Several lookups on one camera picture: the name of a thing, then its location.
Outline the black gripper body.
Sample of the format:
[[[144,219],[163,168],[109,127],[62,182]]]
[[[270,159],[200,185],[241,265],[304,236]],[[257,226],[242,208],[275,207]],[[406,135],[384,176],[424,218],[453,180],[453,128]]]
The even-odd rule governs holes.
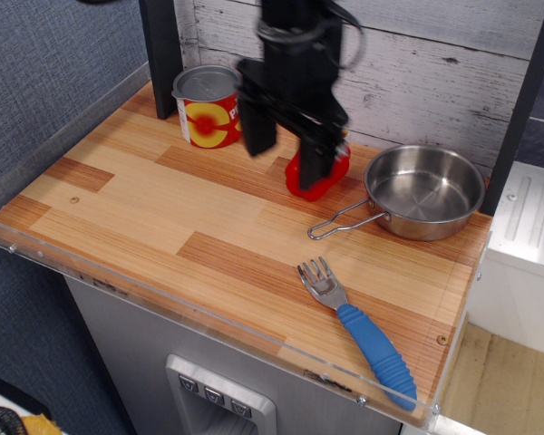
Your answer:
[[[277,126],[300,139],[307,133],[342,131],[348,115],[332,92],[342,69],[342,35],[341,26],[259,26],[263,58],[238,62],[238,97],[266,104]]]

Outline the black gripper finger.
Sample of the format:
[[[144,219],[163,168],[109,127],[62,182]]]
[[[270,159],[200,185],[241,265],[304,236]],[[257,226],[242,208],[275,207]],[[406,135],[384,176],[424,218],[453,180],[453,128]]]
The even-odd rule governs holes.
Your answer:
[[[337,182],[345,174],[345,136],[336,134],[305,134],[299,148],[299,181],[301,190]]]
[[[277,142],[277,124],[268,106],[248,97],[239,97],[238,109],[249,155],[256,157],[271,149]]]

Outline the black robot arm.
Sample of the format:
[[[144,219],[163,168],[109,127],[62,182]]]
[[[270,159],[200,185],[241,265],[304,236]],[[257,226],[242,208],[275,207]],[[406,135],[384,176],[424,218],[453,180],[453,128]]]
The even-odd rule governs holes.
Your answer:
[[[333,95],[340,71],[343,27],[363,27],[334,1],[264,1],[256,33],[260,60],[243,58],[238,110],[248,153],[277,142],[282,126],[299,140],[297,185],[308,192],[329,179],[348,123]]]

